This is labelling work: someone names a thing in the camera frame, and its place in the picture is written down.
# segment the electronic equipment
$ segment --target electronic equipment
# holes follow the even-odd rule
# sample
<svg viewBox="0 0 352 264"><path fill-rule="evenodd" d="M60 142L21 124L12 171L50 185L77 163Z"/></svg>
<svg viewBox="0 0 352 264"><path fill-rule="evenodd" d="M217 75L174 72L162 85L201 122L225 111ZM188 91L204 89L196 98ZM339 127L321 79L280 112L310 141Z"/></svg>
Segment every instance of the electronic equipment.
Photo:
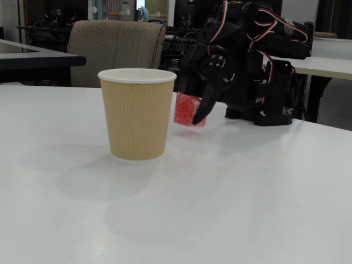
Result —
<svg viewBox="0 0 352 264"><path fill-rule="evenodd" d="M227 118L260 126L291 124L298 111L307 120L295 69L270 57L305 59L312 41L307 30L263 3L225 0L217 6L180 69L179 92L202 98L193 123L201 122L217 101L228 106Z"/></svg>
<svg viewBox="0 0 352 264"><path fill-rule="evenodd" d="M174 26L176 28L193 28L194 3L189 0L176 0Z"/></svg>
<svg viewBox="0 0 352 264"><path fill-rule="evenodd" d="M272 7L277 15L281 15L283 0L244 0L242 2L262 2ZM213 14L216 5L223 4L223 0L194 0L193 27L201 29L209 15Z"/></svg>

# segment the red white black wire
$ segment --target red white black wire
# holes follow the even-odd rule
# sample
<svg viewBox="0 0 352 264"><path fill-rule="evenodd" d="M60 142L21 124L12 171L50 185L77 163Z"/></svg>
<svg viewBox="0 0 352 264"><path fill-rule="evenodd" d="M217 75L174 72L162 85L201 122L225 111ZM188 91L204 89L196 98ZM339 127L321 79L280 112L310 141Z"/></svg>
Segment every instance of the red white black wire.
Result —
<svg viewBox="0 0 352 264"><path fill-rule="evenodd" d="M211 42L213 42L213 40L219 35L220 31L222 30L222 27L224 26L225 20L226 20L227 8L228 8L228 2L227 2L227 0L225 0L224 1L224 9L223 9L223 14L222 14L221 24L220 24L218 30L216 31L215 35L209 41L209 44Z"/></svg>
<svg viewBox="0 0 352 264"><path fill-rule="evenodd" d="M303 43L308 41L308 34L304 30L299 29L298 27L288 23L286 20L282 19L277 14L271 12L270 10L268 10L266 8L259 7L259 11L269 14L270 16L272 16L273 18L275 18L277 21L279 21L280 23L284 24L285 26L288 26L289 28L292 28L293 30L302 33L305 36L305 38L306 38L305 41L303 41Z"/></svg>
<svg viewBox="0 0 352 264"><path fill-rule="evenodd" d="M269 75L269 80L268 80L268 84L271 83L272 79L273 79L273 72L274 72L274 62L272 60L272 58L265 52L262 51L258 51L260 54L262 54L263 56L265 56L270 62L271 62L271 68L270 68L270 75ZM265 97L263 98L262 101L262 105L265 103Z"/></svg>
<svg viewBox="0 0 352 264"><path fill-rule="evenodd" d="M270 27L268 27L262 34L256 36L255 38L251 38L248 34L247 34L247 37L252 41L251 42L251 45L249 46L249 50L253 50L253 45L256 41L259 41L261 40L263 37L265 37L267 34L270 34L270 33L274 33L273 31L271 31L277 24L278 22L275 20Z"/></svg>

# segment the floor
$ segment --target floor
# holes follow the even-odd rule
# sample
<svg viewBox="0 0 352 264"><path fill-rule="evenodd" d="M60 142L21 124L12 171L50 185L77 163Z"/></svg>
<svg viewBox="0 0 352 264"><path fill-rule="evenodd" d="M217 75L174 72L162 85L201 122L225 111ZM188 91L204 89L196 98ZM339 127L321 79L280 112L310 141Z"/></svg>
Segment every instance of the floor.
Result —
<svg viewBox="0 0 352 264"><path fill-rule="evenodd" d="M352 131L352 81L332 79L321 98L318 123Z"/></svg>

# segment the black table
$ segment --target black table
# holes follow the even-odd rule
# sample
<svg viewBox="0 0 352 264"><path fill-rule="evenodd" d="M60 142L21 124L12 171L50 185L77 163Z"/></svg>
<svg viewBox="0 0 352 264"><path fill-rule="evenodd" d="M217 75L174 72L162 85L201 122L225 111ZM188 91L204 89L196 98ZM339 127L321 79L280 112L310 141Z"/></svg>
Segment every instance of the black table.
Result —
<svg viewBox="0 0 352 264"><path fill-rule="evenodd" d="M82 56L0 40L0 83L55 80L70 86L70 67L85 64Z"/></svg>

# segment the computer monitor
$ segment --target computer monitor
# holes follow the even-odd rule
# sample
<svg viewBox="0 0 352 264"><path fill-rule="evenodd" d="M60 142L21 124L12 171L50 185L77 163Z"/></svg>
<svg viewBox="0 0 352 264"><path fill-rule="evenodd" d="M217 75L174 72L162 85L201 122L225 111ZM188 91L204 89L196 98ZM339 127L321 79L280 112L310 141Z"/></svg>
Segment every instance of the computer monitor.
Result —
<svg viewBox="0 0 352 264"><path fill-rule="evenodd" d="M283 0L239 0L242 2L262 2L272 6L274 12L281 15ZM201 29L207 21L209 15L213 13L213 9L218 4L223 4L223 0L194 0L193 27Z"/></svg>
<svg viewBox="0 0 352 264"><path fill-rule="evenodd" d="M194 16L194 4L190 0L176 0L174 26L187 28Z"/></svg>

